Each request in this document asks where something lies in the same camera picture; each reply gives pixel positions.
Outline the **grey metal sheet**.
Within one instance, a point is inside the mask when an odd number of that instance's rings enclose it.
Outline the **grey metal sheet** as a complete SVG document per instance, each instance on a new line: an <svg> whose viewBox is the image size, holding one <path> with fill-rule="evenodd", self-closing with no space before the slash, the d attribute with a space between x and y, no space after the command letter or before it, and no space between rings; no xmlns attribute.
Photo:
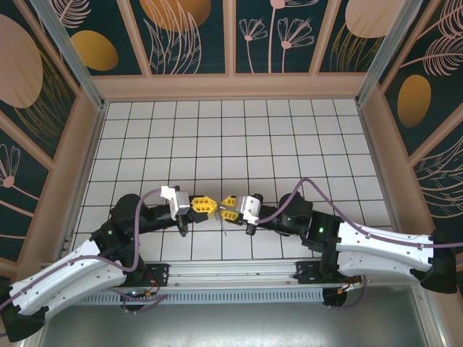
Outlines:
<svg viewBox="0 0 463 347"><path fill-rule="evenodd" d="M40 347L428 347L411 305L364 301L160 305L139 315L76 306L46 324Z"/></svg>

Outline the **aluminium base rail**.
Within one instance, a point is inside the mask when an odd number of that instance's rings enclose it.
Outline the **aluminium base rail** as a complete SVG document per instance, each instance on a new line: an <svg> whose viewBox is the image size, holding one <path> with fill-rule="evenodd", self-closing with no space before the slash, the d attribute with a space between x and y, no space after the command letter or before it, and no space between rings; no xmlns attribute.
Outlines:
<svg viewBox="0 0 463 347"><path fill-rule="evenodd" d="M295 286L294 260L177 261L169 267L169 287L279 288Z"/></svg>

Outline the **aluminium table edge rail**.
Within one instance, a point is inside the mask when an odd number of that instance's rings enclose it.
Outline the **aluminium table edge rail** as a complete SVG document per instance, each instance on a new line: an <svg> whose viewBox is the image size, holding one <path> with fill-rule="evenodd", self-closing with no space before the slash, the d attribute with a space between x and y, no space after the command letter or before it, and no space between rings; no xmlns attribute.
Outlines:
<svg viewBox="0 0 463 347"><path fill-rule="evenodd" d="M79 171L79 175L77 177L75 190L73 192L72 199L69 204L69 209L67 211L66 224L63 229L63 244L65 246L67 246L71 242L76 231L76 225L79 219L80 208L82 207L84 201L88 180L90 179L91 169L97 151L98 142L101 136L108 107L109 103L104 101L103 105L96 113L95 122L93 127L91 128L88 144L84 151L83 162Z"/></svg>
<svg viewBox="0 0 463 347"><path fill-rule="evenodd" d="M360 123L362 125L362 129L364 131L365 135L365 140L366 143L368 144L368 148L370 151L370 156L373 161L373 166L375 168L375 172L378 178L378 183L381 189L381 193L384 198L384 202L386 205L386 210L388 213L389 220L391 222L391 230L395 232L400 232L401 231L401 225L400 222L397 219L396 216L396 211L394 209L394 206L392 204L392 199L391 199L391 191L388 186L388 182L385 177L385 172L383 170L383 165L381 163L381 158L379 156L378 148L376 146L375 140L373 139L373 132L370 128L368 118L366 116L366 113L362 110L361 106L356 105L356 109L358 112L358 116L360 118Z"/></svg>

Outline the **aluminium corner post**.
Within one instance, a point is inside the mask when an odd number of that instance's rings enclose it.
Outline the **aluminium corner post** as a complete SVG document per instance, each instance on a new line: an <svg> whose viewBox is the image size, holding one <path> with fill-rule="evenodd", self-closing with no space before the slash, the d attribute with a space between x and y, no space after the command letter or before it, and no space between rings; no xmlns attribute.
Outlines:
<svg viewBox="0 0 463 347"><path fill-rule="evenodd" d="M91 103L98 109L103 108L103 99L99 93L95 83L90 76L90 72L87 67L83 64L82 59L73 45L67 31L64 26L60 23L59 18L56 16L52 5L48 0L30 0L30 3L34 7L38 16L42 19L45 28L50 33L55 44L58 46L60 51L72 72L79 80L83 90L89 97Z"/></svg>
<svg viewBox="0 0 463 347"><path fill-rule="evenodd" d="M394 18L390 29L383 39L380 47L368 68L365 78L355 96L356 106L362 106L368 101L371 93L377 85L381 75L386 70L394 54L398 51L413 21L419 17L424 0L404 0L399 7L398 14Z"/></svg>

